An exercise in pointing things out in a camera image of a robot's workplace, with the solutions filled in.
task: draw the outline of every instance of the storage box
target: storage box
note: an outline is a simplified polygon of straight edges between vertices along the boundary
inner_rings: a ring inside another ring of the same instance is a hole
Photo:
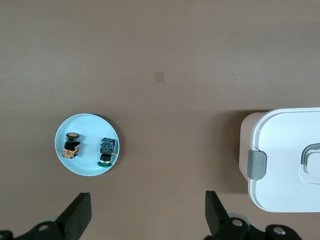
[[[269,212],[320,212],[320,108],[278,109],[241,125],[239,168]]]

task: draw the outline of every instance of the round light blue plate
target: round light blue plate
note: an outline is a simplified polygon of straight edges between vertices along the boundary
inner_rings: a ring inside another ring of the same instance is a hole
[[[81,143],[79,152],[73,159],[62,156],[66,134],[71,132],[80,135],[78,141]],[[98,165],[103,138],[115,140],[110,167]],[[77,114],[65,120],[55,134],[54,147],[61,163],[70,171],[82,176],[96,176],[108,171],[116,163],[120,150],[119,138],[114,128],[103,118],[88,113]]]

